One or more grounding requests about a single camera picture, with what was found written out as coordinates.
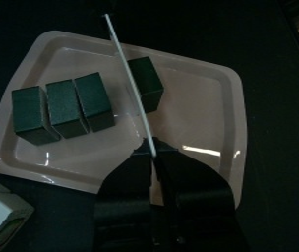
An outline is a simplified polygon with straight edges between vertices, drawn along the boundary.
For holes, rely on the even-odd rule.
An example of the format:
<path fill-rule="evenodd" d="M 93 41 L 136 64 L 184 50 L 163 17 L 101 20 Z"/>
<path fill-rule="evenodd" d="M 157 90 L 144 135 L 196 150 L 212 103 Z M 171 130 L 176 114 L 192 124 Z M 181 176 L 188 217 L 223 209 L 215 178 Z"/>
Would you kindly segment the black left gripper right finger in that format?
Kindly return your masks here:
<path fill-rule="evenodd" d="M 172 252 L 250 252 L 228 182 L 159 139 L 155 147 Z"/>

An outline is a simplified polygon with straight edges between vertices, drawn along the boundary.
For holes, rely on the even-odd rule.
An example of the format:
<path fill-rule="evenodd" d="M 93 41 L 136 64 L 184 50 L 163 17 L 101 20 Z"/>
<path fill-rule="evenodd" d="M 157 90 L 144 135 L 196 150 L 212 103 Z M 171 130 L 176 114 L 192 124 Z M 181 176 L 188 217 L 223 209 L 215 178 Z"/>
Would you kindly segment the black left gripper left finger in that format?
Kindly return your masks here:
<path fill-rule="evenodd" d="M 148 141 L 105 178 L 95 206 L 93 252 L 151 252 Z"/>

